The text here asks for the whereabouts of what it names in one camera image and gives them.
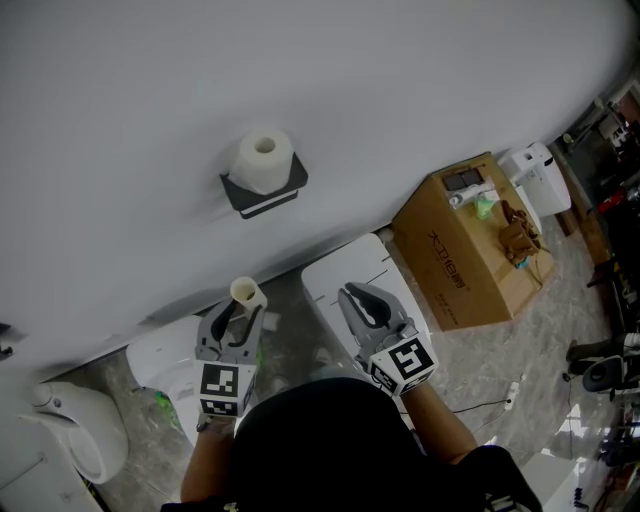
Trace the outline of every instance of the green object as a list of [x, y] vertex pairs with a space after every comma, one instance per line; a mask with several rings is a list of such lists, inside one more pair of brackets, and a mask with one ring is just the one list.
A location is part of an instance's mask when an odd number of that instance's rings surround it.
[[496, 204], [496, 202], [491, 199], [479, 199], [476, 201], [476, 217], [480, 220], [484, 220], [489, 217], [489, 215], [491, 215], [491, 208], [493, 208], [494, 204]]
[[169, 420], [171, 426], [179, 432], [182, 432], [182, 429], [180, 428], [180, 420], [178, 419], [178, 413], [176, 413], [171, 400], [169, 400], [169, 397], [164, 393], [161, 393], [160, 391], [156, 391], [156, 403], [160, 406], [160, 409], [162, 409], [162, 412]]

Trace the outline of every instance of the toilet paper holder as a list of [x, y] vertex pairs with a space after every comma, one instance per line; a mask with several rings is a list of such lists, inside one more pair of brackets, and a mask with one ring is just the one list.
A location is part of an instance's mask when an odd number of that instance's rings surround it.
[[221, 174], [220, 179], [233, 209], [240, 212], [240, 216], [243, 219], [250, 219], [277, 206], [293, 201], [298, 197], [298, 190], [307, 184], [309, 175], [298, 155], [293, 153], [289, 181], [284, 187], [272, 194], [260, 195], [242, 188], [229, 179], [229, 173]]

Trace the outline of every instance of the cable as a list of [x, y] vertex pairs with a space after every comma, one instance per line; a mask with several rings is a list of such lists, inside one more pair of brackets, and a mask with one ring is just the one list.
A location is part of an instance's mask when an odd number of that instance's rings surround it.
[[496, 404], [501, 404], [501, 403], [504, 403], [504, 402], [510, 404], [511, 403], [511, 399], [507, 398], [505, 400], [498, 400], [497, 402], [486, 402], [484, 404], [474, 405], [473, 407], [467, 407], [466, 409], [460, 409], [459, 411], [451, 411], [451, 412], [453, 412], [453, 414], [458, 414], [458, 413], [461, 413], [461, 412], [472, 411], [473, 409], [477, 409], [478, 407], [484, 407], [485, 405], [496, 405]]

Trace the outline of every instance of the hand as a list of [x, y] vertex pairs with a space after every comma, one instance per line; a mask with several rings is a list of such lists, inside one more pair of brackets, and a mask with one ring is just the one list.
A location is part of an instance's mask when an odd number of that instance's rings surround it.
[[215, 433], [223, 437], [233, 436], [236, 425], [236, 418], [233, 416], [209, 416], [200, 413], [196, 430], [202, 434], [205, 432]]

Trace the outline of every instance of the toilet paper roll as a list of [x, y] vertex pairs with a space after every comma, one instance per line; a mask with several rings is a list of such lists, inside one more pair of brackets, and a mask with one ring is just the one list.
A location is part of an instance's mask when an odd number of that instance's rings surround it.
[[240, 141], [229, 179], [257, 194], [280, 190], [289, 181], [293, 145], [280, 130], [257, 130]]
[[230, 287], [231, 297], [237, 300], [247, 311], [247, 316], [258, 306], [267, 308], [267, 297], [253, 279], [250, 277], [239, 277]]

